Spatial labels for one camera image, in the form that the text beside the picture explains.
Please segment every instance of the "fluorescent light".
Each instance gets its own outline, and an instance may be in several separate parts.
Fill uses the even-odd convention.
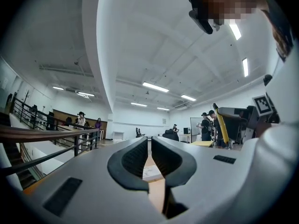
[[[191,101],[195,101],[195,100],[196,100],[196,99],[191,98],[191,97],[186,96],[186,95],[182,95],[181,97],[182,97],[182,98],[185,98],[185,99],[188,99],[188,100],[191,100]]]
[[[242,60],[243,62],[243,68],[244,68],[244,77],[248,76],[248,61],[247,58]]]
[[[153,84],[149,84],[149,83],[146,83],[146,82],[144,82],[142,85],[144,85],[146,87],[149,87],[149,88],[152,88],[152,89],[163,91],[163,92],[168,92],[169,91],[168,89],[164,89],[162,87],[159,87],[159,86],[156,86],[156,85],[153,85]]]
[[[229,26],[232,29],[232,31],[233,31],[233,33],[235,35],[236,40],[239,40],[240,37],[241,37],[241,33],[240,33],[240,30],[239,30],[237,24],[230,24]]]
[[[83,93],[83,92],[78,92],[78,94],[81,94],[81,95],[89,95],[89,96],[94,96],[93,94],[87,94],[87,93]]]
[[[63,88],[60,88],[60,87],[55,87],[55,86],[52,86],[54,89],[57,89],[57,90],[61,90],[61,91],[64,91]]]
[[[147,107],[147,105],[142,105],[142,104],[137,104],[137,103],[131,103],[131,105],[138,105],[138,106]]]
[[[165,109],[165,108],[159,108],[159,107],[158,107],[157,109],[159,109],[159,110],[169,110],[169,109]]]

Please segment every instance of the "backpack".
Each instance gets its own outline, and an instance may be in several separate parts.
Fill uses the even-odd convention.
[[[209,121],[209,127],[206,127],[207,128],[207,130],[209,131],[209,132],[211,132],[211,130],[212,130],[212,122],[208,119],[208,118],[205,118],[205,120],[207,120],[207,121]]]

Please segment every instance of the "purple shirt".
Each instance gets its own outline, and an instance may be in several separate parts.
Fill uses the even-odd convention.
[[[101,127],[101,123],[96,123],[96,124],[95,124],[95,127],[96,127],[97,129],[100,129],[100,127]]]

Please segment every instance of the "wooden wall panel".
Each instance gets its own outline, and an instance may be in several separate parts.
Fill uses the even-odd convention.
[[[78,115],[74,115],[74,114],[69,114],[69,113],[65,113],[59,110],[53,110],[54,113],[54,117],[57,119],[61,119],[61,120],[66,120],[67,117],[71,117],[72,122],[75,123],[76,118],[78,117]],[[96,119],[87,119],[85,118],[86,121],[89,123],[89,126],[94,127],[95,122],[97,121]],[[106,121],[101,121],[102,126],[101,129],[104,130],[104,134],[103,134],[103,138],[106,137],[106,129],[107,129],[107,122]]]

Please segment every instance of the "headset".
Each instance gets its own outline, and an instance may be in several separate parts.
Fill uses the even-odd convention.
[[[218,31],[223,24],[223,20],[214,19],[213,26],[208,22],[208,6],[203,0],[189,0],[192,5],[192,11],[189,12],[189,16],[192,20],[207,34],[213,33],[213,28]]]

